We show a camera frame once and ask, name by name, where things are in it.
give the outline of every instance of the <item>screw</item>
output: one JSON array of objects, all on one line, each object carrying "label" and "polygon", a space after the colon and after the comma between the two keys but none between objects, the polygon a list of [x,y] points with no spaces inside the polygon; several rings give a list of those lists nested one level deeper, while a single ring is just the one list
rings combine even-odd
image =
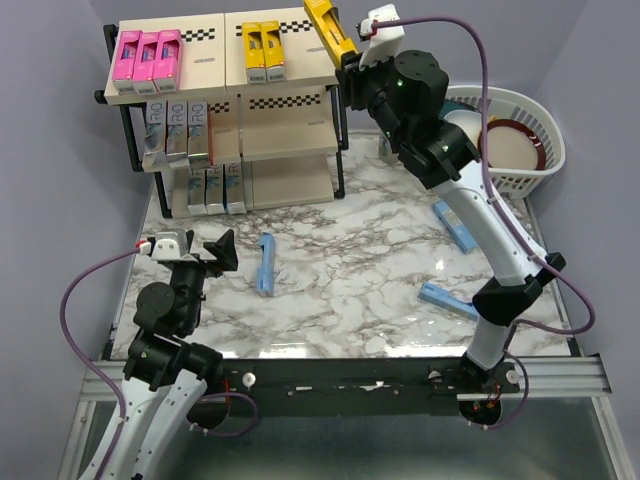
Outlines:
[{"label": "screw", "polygon": [[251,388],[255,385],[256,383],[256,376],[251,373],[251,372],[247,372],[242,376],[242,384],[247,387],[247,388]]},{"label": "screw", "polygon": [[507,372],[507,382],[516,385],[518,382],[520,382],[520,375],[518,375],[518,372],[516,372],[515,370],[509,370]]}]

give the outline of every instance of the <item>plastic basket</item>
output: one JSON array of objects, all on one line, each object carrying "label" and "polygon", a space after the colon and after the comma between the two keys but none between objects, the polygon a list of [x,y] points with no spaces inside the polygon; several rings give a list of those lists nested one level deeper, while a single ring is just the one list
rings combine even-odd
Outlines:
[{"label": "plastic basket", "polygon": [[[447,90],[447,98],[480,109],[481,92],[482,89],[475,85],[452,86]],[[515,120],[529,127],[538,135],[547,154],[544,170],[489,168],[493,184],[500,194],[510,198],[524,198],[545,178],[562,168],[565,162],[562,133],[551,114],[538,102],[511,90],[489,87],[488,114]]]}]

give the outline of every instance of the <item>gray wall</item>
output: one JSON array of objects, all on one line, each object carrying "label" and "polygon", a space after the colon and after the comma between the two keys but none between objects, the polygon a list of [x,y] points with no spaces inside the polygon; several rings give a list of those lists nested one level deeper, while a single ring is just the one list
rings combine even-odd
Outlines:
[{"label": "gray wall", "polygon": [[[637,0],[589,1],[537,94],[562,128],[567,164],[533,199],[549,248],[565,254],[567,272],[595,303],[598,323],[579,340],[604,360],[640,475],[638,18]],[[580,301],[563,294],[582,325]]]},{"label": "gray wall", "polygon": [[[130,248],[149,180],[128,167],[117,110],[93,101],[108,59],[86,0],[13,2],[0,16],[0,478],[56,478],[84,367],[58,326],[67,284]],[[126,262],[88,279],[70,323],[94,356]]]},{"label": "gray wall", "polygon": [[[100,20],[168,17],[302,6],[302,0],[89,0]],[[335,0],[348,35],[357,40],[356,23],[384,1]],[[489,56],[491,83],[533,95],[586,4],[586,0],[396,0],[401,17],[453,15],[478,30]],[[452,83],[477,83],[480,61],[471,38],[451,25],[418,25],[406,29],[404,49],[432,52],[451,76]],[[372,128],[363,113],[349,116],[350,127]]]}]

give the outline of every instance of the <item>yellow box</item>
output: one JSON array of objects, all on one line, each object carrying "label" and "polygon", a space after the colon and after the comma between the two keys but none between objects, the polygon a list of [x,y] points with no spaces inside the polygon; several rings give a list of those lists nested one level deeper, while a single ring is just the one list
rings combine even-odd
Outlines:
[{"label": "yellow box", "polygon": [[342,66],[345,53],[358,53],[353,40],[344,34],[336,8],[330,0],[304,0],[304,11],[309,15],[336,69]]},{"label": "yellow box", "polygon": [[280,40],[280,22],[271,20],[260,22],[262,46],[264,48],[267,81],[282,82],[285,80],[284,50]]},{"label": "yellow box", "polygon": [[244,43],[244,60],[247,70],[247,83],[266,83],[264,48],[262,34],[258,22],[242,24],[242,40]]}]

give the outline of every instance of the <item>marble countertop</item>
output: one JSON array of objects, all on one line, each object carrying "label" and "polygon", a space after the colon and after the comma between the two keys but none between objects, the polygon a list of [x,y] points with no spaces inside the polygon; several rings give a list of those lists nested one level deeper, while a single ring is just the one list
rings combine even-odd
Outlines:
[{"label": "marble countertop", "polygon": [[[239,268],[205,282],[199,328],[187,338],[239,358],[348,358],[461,355],[475,324],[418,299],[424,282],[471,296],[491,276],[479,249],[463,255],[431,210],[436,197],[401,166],[378,159],[377,137],[352,135],[344,152],[344,200],[246,215],[167,220],[152,195],[143,236],[168,228],[193,229],[192,251],[236,232]],[[524,202],[512,204],[531,230]],[[260,233],[276,239],[275,296],[255,292]],[[137,257],[111,359],[124,359],[137,327],[135,300],[146,284],[170,272]],[[526,318],[556,327],[561,316],[552,290]],[[566,340],[520,327],[516,355],[569,355]]]}]

